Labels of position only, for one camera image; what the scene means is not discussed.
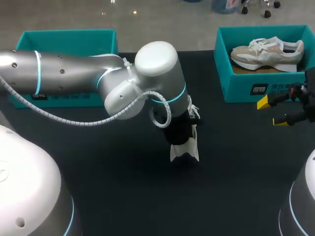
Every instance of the gray floor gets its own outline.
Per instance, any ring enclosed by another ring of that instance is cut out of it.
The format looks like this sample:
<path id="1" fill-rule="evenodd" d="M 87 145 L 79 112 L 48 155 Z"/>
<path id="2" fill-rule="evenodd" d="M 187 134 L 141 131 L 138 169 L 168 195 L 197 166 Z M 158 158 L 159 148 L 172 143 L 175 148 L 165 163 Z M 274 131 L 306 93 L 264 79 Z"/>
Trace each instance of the gray floor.
<path id="1" fill-rule="evenodd" d="M 211 0 L 1 0 L 0 48 L 15 47 L 24 30 L 114 28 L 120 52 L 156 40 L 179 51 L 213 49 L 219 26 L 308 24 L 315 30 L 314 0 L 280 0 L 269 19 L 261 16 L 264 5 L 252 1 L 248 15 L 220 15 L 211 12 Z"/>

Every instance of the teal shoe box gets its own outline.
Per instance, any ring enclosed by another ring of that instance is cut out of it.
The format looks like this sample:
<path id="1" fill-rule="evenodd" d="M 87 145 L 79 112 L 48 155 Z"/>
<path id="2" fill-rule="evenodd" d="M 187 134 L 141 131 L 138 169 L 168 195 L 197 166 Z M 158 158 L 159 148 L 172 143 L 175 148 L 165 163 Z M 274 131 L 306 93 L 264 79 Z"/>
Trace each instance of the teal shoe box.
<path id="1" fill-rule="evenodd" d="M 224 99 L 228 103 L 257 102 L 270 92 L 287 91 L 290 84 L 305 81 L 304 72 L 235 74 L 229 54 L 238 46 L 248 46 L 253 39 L 277 36 L 285 42 L 304 42 L 301 61 L 304 69 L 315 67 L 315 36 L 307 25 L 220 27 L 218 29 L 215 62 Z"/>
<path id="2" fill-rule="evenodd" d="M 113 29 L 25 31 L 17 50 L 62 53 L 74 56 L 118 54 L 116 32 Z M 38 107 L 103 107 L 97 93 L 78 93 L 59 96 L 23 94 Z M 16 108 L 26 106 L 14 97 L 9 98 Z"/>

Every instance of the screw hole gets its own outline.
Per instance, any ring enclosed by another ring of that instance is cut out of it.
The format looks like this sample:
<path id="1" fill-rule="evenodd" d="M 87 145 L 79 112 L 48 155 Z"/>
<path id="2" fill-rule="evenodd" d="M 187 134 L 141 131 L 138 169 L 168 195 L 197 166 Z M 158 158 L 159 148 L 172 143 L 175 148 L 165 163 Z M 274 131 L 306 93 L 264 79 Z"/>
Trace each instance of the screw hole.
<path id="1" fill-rule="evenodd" d="M 19 217 L 16 219 L 15 221 L 16 225 L 20 228 L 24 228 L 25 227 L 25 221 L 23 218 Z"/>

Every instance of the black tabletop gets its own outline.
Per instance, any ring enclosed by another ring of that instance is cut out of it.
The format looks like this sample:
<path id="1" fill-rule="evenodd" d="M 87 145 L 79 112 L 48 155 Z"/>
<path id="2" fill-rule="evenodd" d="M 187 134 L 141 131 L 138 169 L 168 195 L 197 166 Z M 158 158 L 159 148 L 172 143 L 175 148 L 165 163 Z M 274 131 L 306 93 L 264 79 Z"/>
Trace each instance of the black tabletop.
<path id="1" fill-rule="evenodd" d="M 135 54 L 122 56 L 133 61 Z M 272 117 L 300 110 L 298 103 L 263 111 L 253 103 L 226 104 L 213 51 L 179 52 L 179 58 L 204 120 L 197 166 L 170 163 L 170 146 L 147 111 L 82 128 L 4 100 L 0 110 L 55 159 L 86 236 L 279 235 L 279 209 L 315 148 L 315 126 L 272 126 Z M 106 115 L 103 108 L 46 110 L 78 121 Z"/>

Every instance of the shoe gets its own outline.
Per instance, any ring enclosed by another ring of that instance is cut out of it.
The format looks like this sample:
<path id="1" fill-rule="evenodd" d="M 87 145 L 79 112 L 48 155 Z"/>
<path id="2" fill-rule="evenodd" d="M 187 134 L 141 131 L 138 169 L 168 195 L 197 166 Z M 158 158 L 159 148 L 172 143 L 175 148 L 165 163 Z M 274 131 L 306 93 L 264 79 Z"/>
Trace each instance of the shoe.
<path id="1" fill-rule="evenodd" d="M 191 97 L 189 96 L 189 106 L 188 106 L 188 112 L 191 119 L 200 119 L 200 115 L 198 113 L 199 108 L 194 106 L 191 101 Z M 171 162 L 176 157 L 181 157 L 185 153 L 188 153 L 191 157 L 195 158 L 199 162 L 199 153 L 198 153 L 198 145 L 197 145 L 197 125 L 193 124 L 191 126 L 192 130 L 192 137 L 190 137 L 186 143 L 182 145 L 171 145 L 171 151 L 170 151 L 170 159 Z"/>
<path id="2" fill-rule="evenodd" d="M 257 70 L 262 66 L 272 66 L 280 71 L 296 72 L 297 63 L 304 54 L 302 40 L 287 43 L 273 37 L 259 38 L 250 42 L 249 46 L 234 48 L 231 59 L 247 70 Z"/>

